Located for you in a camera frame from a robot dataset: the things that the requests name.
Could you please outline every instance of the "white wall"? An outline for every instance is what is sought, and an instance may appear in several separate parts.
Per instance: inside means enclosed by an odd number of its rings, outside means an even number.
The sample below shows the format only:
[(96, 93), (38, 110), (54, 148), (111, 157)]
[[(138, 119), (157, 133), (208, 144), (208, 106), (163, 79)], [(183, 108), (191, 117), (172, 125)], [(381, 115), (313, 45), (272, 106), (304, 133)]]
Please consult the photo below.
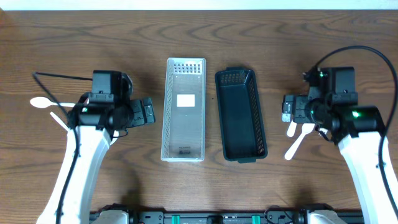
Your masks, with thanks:
[(3, 10), (398, 9), (398, 0), (0, 0)]

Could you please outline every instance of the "basket handle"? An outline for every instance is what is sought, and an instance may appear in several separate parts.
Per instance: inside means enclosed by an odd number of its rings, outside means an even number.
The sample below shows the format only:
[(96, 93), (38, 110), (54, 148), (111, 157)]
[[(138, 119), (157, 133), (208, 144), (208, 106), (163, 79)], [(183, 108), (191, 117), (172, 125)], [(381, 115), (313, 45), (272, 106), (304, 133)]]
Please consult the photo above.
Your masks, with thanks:
[(247, 159), (239, 159), (238, 163), (249, 163), (249, 162), (255, 162), (256, 159), (253, 158), (247, 158)]

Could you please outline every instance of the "black tray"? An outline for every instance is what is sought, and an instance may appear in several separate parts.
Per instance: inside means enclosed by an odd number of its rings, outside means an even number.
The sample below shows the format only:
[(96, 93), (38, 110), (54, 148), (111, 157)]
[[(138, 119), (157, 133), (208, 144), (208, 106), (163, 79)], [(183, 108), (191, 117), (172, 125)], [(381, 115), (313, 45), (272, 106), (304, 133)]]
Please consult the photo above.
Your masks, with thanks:
[(268, 150), (254, 71), (227, 68), (215, 78), (224, 158), (239, 163), (265, 158)]

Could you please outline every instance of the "green led light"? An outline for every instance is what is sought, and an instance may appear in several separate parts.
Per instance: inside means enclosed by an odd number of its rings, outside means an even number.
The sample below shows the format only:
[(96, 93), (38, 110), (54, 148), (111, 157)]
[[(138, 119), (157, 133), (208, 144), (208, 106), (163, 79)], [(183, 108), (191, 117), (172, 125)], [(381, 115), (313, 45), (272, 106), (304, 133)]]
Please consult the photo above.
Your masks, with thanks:
[(361, 114), (358, 113), (357, 111), (353, 111), (353, 116), (354, 116), (354, 118), (357, 118), (357, 117), (360, 117)]

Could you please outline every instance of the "wooden table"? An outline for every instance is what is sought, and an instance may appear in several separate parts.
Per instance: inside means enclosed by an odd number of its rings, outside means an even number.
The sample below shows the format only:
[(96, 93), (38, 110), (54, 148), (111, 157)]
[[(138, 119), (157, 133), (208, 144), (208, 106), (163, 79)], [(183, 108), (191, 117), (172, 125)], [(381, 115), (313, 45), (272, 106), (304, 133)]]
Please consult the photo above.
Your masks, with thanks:
[[(120, 70), (134, 82), (134, 98), (152, 97), (157, 121), (131, 129), (107, 153), (91, 204), (166, 211), (256, 210), (324, 202), (359, 208), (337, 147), (315, 133), (292, 161), (283, 158), (295, 138), (280, 120), (284, 94), (306, 93), (301, 73), (347, 45), (369, 45), (398, 68), (395, 11), (80, 11), (0, 12), (0, 223), (33, 223), (52, 193), (63, 161), (66, 132), (33, 108), (45, 93), (33, 71), (91, 77)], [(207, 61), (206, 157), (200, 163), (160, 160), (166, 61)], [(214, 74), (242, 65), (256, 72), (269, 155), (251, 164), (223, 158)], [(394, 89), (377, 56), (352, 50), (324, 66), (356, 69), (359, 102), (379, 107), (384, 120)], [(59, 100), (76, 102), (90, 82), (43, 78)], [(389, 132), (397, 165), (398, 124)]]

